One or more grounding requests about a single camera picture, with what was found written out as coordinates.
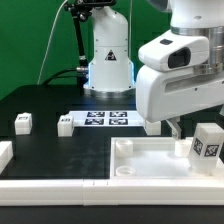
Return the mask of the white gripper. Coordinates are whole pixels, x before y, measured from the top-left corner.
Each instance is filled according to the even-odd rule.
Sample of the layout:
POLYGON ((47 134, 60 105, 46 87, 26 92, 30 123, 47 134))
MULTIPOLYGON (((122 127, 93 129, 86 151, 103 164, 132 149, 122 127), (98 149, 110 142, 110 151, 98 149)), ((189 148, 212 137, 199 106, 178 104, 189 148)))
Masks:
POLYGON ((177 116, 224 104, 224 72, 196 73, 209 58, 206 37, 168 31, 143 45, 138 57, 137 111, 150 122, 166 120, 175 140, 182 139, 177 116))

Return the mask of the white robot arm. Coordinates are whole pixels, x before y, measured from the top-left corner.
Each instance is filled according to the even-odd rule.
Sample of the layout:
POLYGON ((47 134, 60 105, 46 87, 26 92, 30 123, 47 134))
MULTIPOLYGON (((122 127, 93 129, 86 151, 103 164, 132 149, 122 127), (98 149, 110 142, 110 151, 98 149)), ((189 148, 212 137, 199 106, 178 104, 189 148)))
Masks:
POLYGON ((167 32, 139 49, 137 75, 127 55, 127 24, 110 7, 93 9, 94 58, 84 88, 108 96, 134 87, 139 115, 167 121, 179 137, 179 116, 224 107, 224 0, 147 1, 172 17, 167 32))

